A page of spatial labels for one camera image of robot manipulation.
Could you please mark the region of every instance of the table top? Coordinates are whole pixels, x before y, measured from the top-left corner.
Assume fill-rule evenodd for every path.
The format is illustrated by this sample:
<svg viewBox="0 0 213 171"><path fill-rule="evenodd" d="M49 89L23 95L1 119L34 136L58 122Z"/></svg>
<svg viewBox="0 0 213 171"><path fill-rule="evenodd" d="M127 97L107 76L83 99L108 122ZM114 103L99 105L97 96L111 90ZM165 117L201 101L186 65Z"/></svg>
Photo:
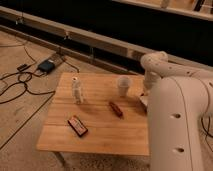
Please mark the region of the table top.
<svg viewBox="0 0 213 171"><path fill-rule="evenodd" d="M127 97L118 95L116 74L63 73L44 123L38 150L59 152L149 155L147 117L140 103L142 75L128 75L132 85ZM72 97L72 77L82 83L84 103ZM115 102L124 118L109 106ZM88 128L79 138L67 120L76 115Z"/></svg>

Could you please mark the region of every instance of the cable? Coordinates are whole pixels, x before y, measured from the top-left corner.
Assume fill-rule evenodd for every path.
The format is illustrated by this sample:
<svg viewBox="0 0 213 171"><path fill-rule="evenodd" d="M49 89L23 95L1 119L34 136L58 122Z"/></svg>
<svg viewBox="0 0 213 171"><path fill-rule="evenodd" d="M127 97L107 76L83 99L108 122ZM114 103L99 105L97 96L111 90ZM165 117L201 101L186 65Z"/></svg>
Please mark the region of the cable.
<svg viewBox="0 0 213 171"><path fill-rule="evenodd" d="M44 103L6 140L6 142L0 147L0 150L2 150L9 141L38 113L41 108L54 96L55 92L52 93L47 100L44 101Z"/></svg>
<svg viewBox="0 0 213 171"><path fill-rule="evenodd" d="M1 45L0 48L10 48L10 47L19 47L19 46L25 46L28 42L29 42L29 39L30 39L30 36L28 35L28 39L25 41L25 42L22 42L20 40L17 39L17 35L18 33L16 33L14 36L15 36L15 39L17 41L19 41L21 44L14 44L14 45Z"/></svg>
<svg viewBox="0 0 213 171"><path fill-rule="evenodd" d="M36 75L35 72L37 70L35 70L34 72L16 72L16 73L11 73L11 74L7 74L6 76L3 76L2 78L0 78L1 81L4 81L4 79L6 78L9 78L11 76L14 76L14 75L18 75L18 81L16 83L13 83L11 84L10 86L7 86L6 89L4 89L1 93L0 93L0 97L6 93L10 88L16 86L16 85L19 85L19 84L23 84L24 85L24 90L23 92L21 92L20 94L18 94L17 96L9 99L9 100L6 100L6 101L1 101L0 104L5 104L5 103L9 103L13 100L16 100L18 99L19 97L21 97L22 95L24 95L26 92L28 92L29 94L31 95L46 95L46 94L49 94L49 93L53 93L54 91L50 91L50 92L45 92L45 93L33 93L31 92L29 89L28 89L28 85L27 85L27 82L29 82L33 76L35 77L41 77L42 75Z"/></svg>
<svg viewBox="0 0 213 171"><path fill-rule="evenodd" d="M213 138L213 136L209 133L209 130L210 130L210 127L211 127L211 118L208 117L207 129L204 126L203 117L201 118L201 124L202 124L203 130L205 132L205 141L206 141L206 144L209 147L209 149L211 150L211 152L213 153L213 149L212 149L211 145L208 142L208 137Z"/></svg>
<svg viewBox="0 0 213 171"><path fill-rule="evenodd" d="M77 73L80 73L80 70L79 70L78 67L76 67L76 66L74 66L74 65L72 65L72 64L70 64L70 63L68 63L68 62L66 62L66 60L64 60L64 59L62 58L63 55L62 55L62 53L61 53L61 46L58 47L58 54L59 54L61 60L62 60L64 63L66 63L66 64L69 65L70 67L74 68L74 69L76 70Z"/></svg>
<svg viewBox="0 0 213 171"><path fill-rule="evenodd" d="M31 64L31 66L37 64L37 61L29 54L29 52L27 51L25 45L24 45L24 51L27 54L27 56L33 61L33 63Z"/></svg>
<svg viewBox="0 0 213 171"><path fill-rule="evenodd" d="M209 125L211 125L211 118L208 117L208 119L209 119L209 120L208 120L208 126L209 126ZM203 117L201 117L201 124L202 124L202 127L203 127L203 130L204 130L205 134L206 134L207 136L213 138L213 135L209 133L209 130L206 129L206 127L205 127L205 125L204 125Z"/></svg>

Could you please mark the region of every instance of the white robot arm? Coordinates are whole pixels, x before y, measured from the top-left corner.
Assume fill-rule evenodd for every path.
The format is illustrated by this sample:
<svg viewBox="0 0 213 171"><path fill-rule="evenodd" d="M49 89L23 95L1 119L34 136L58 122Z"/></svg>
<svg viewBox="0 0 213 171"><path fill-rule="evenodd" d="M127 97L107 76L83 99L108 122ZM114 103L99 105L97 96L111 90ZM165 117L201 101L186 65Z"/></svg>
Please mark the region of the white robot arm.
<svg viewBox="0 0 213 171"><path fill-rule="evenodd" d="M198 117L213 113L213 73L167 61L165 52L141 59L144 86L150 90L150 169L203 171Z"/></svg>

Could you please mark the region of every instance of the floor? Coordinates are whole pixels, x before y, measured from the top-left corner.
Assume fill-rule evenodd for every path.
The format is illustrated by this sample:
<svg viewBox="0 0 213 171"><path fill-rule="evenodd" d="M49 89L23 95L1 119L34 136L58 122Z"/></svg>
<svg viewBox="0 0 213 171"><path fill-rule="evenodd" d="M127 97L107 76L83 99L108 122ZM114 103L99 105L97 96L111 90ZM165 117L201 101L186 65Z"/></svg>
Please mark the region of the floor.
<svg viewBox="0 0 213 171"><path fill-rule="evenodd" d="M0 31L0 46L14 45L20 42L13 35ZM34 43L28 42L27 51L38 62L46 59L53 51ZM66 57L67 61L77 66L80 72L110 73L107 70L84 63L72 57ZM16 68L23 64L30 64L32 61L27 57L22 46L13 48L0 48L0 75L15 72ZM57 86L62 72L75 72L73 68L63 63L53 73L46 77L33 78L29 82L29 88L33 92L46 92L54 90ZM13 83L16 77L8 79ZM22 86L16 86L8 91L0 102L14 97L23 90ZM32 96L27 93L13 102L0 105L0 147L11 135L28 119L34 111L48 98L48 95ZM48 102L38 113L32 117L27 124L0 150L1 171L62 171L64 169L54 154L36 150L36 143L42 129L42 124L47 115ZM205 170L213 170L213 153L210 152L204 136L201 134L203 158ZM99 154L63 153L74 171L147 171L149 158L146 156L117 156Z"/></svg>

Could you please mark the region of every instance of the paper cup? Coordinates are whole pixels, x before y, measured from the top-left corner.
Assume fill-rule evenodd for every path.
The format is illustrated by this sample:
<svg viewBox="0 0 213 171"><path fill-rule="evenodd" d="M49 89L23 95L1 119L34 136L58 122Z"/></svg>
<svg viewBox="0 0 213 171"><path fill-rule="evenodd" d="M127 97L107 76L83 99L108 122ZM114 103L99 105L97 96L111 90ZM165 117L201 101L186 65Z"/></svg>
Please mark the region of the paper cup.
<svg viewBox="0 0 213 171"><path fill-rule="evenodd" d="M128 76L120 76L117 79L118 94L120 97L126 97L129 87L131 86L131 79Z"/></svg>

